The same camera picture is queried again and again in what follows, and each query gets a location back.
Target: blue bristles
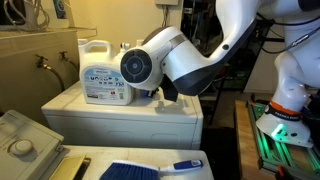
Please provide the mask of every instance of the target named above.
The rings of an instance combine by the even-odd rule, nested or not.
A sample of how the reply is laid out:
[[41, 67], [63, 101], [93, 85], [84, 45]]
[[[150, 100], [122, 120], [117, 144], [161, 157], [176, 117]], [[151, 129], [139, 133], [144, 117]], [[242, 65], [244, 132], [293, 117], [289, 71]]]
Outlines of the blue bristles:
[[113, 162], [100, 180], [158, 180], [159, 172], [146, 167]]

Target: laundry room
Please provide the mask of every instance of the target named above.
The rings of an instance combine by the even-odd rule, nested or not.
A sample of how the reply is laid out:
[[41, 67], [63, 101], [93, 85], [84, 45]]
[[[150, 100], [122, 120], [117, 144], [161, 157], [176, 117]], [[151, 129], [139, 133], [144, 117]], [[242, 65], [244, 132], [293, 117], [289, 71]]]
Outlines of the laundry room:
[[289, 61], [318, 57], [320, 4], [296, 1], [0, 0], [0, 177], [313, 179], [320, 66]]

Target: knob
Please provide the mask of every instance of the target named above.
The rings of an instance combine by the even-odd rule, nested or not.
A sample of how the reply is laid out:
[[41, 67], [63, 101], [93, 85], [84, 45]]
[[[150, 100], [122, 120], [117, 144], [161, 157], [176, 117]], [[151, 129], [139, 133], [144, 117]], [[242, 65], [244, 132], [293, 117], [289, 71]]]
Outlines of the knob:
[[10, 148], [11, 152], [18, 156], [27, 154], [31, 149], [32, 142], [27, 139], [16, 141]]

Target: green light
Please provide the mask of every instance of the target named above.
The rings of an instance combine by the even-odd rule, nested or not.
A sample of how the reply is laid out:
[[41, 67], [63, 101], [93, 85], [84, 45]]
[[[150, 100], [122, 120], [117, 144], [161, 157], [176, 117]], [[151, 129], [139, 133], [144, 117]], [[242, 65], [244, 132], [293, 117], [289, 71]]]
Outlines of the green light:
[[277, 133], [280, 131], [280, 129], [282, 129], [283, 124], [279, 124], [276, 129], [274, 129], [274, 131], [271, 133], [271, 136], [276, 137]]

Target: white countertop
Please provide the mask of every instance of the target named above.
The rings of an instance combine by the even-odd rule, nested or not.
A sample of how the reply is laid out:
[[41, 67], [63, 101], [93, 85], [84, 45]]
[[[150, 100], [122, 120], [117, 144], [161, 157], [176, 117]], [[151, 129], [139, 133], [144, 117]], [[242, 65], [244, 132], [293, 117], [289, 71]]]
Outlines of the white countertop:
[[108, 169], [112, 160], [129, 160], [153, 166], [168, 166], [179, 161], [192, 159], [202, 160], [201, 169], [161, 175], [161, 180], [213, 180], [213, 174], [205, 152], [201, 150], [173, 150], [173, 149], [145, 149], [145, 148], [118, 148], [92, 146], [64, 146], [65, 156], [86, 154], [91, 159], [90, 165], [83, 177], [84, 180], [96, 180]]

